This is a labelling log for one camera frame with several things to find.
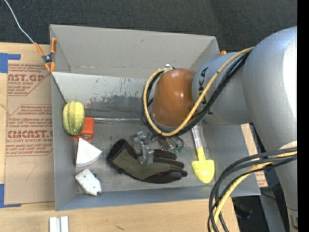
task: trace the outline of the cardboard box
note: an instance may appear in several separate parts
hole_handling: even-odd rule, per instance
[[[54,201],[51,74],[33,44],[0,43],[0,54],[7,69],[0,73],[4,204]]]
[[[191,133],[182,136],[185,147],[178,153],[188,172],[180,181],[140,182],[116,173],[106,162],[116,141],[125,138],[130,142],[132,135],[147,130],[140,121],[140,108],[143,87],[151,74],[166,64],[196,71],[206,60],[219,56],[215,37],[61,25],[51,25],[50,36],[58,42],[52,73],[56,210],[209,198],[219,174],[248,155],[240,125],[204,124],[202,142],[207,142],[216,166],[215,178],[207,185],[191,168],[197,159]],[[87,168],[101,182],[102,193],[97,197],[83,193],[75,180],[83,170],[75,167],[77,142],[62,126],[62,109],[71,100],[83,103],[85,115],[95,118],[92,144],[102,154]],[[259,186],[251,175],[232,195],[258,194]]]

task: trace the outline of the white plastic part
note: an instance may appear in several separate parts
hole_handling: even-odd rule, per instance
[[[82,186],[85,193],[97,196],[97,193],[101,193],[101,183],[95,178],[89,169],[85,169],[76,175],[75,179]]]
[[[79,138],[76,167],[86,167],[99,159],[102,151],[88,143],[86,140]]]
[[[68,217],[50,217],[49,232],[69,232]]]

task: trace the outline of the orange clip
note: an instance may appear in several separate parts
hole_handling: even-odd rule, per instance
[[[44,55],[42,49],[40,48],[39,44],[34,43],[35,47],[37,48],[38,53],[43,58],[45,62],[45,67],[49,72],[53,72],[55,70],[55,63],[54,63],[54,54],[56,53],[56,44],[57,39],[54,37],[52,38],[51,42],[51,53],[49,55]]]

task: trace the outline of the black glove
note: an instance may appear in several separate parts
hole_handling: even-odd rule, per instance
[[[125,140],[116,142],[107,156],[107,162],[118,173],[125,173],[134,179],[151,183],[169,183],[187,176],[184,164],[175,161],[177,156],[169,151],[154,150],[154,161],[141,164],[138,154]]]

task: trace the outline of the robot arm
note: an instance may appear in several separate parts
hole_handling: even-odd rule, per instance
[[[207,123],[217,125],[253,123],[268,152],[287,147],[297,148],[297,27],[274,33],[253,49],[240,53],[229,53],[208,60],[198,69],[192,80],[185,79],[184,85],[173,84],[179,79],[172,74],[169,74],[170,78],[159,79],[156,89],[165,83],[163,89],[173,90],[173,92],[162,92],[159,99],[156,97],[158,95],[156,90],[154,92],[152,106],[157,105],[158,109],[156,114],[151,114],[152,118],[155,120],[158,113],[166,116],[163,122],[157,121],[157,125],[163,128],[157,132],[160,132],[161,136],[173,134],[165,132],[167,128],[164,127],[169,126],[169,114],[174,110],[164,108],[162,100],[170,101],[170,96],[190,100],[188,91],[184,88],[190,82],[192,102],[188,107],[192,110],[188,113],[188,107],[184,108],[182,105],[184,102],[180,99],[178,105],[186,112],[177,123],[188,121],[186,114],[191,116],[197,109],[198,116],[202,114],[202,119]],[[180,131],[179,128],[183,123],[174,126],[179,126],[174,131]],[[193,126],[194,123],[190,120],[186,129]],[[290,230],[298,231],[297,160],[277,167],[276,172],[285,196]]]
[[[212,59],[200,67],[192,84],[195,100],[200,84],[206,84],[233,55]],[[268,36],[251,51],[204,120],[221,125],[253,123],[266,151],[297,148],[296,72],[297,27],[293,27]],[[209,92],[206,100],[212,95]],[[276,173],[285,196],[290,230],[298,231],[297,160],[276,168]]]

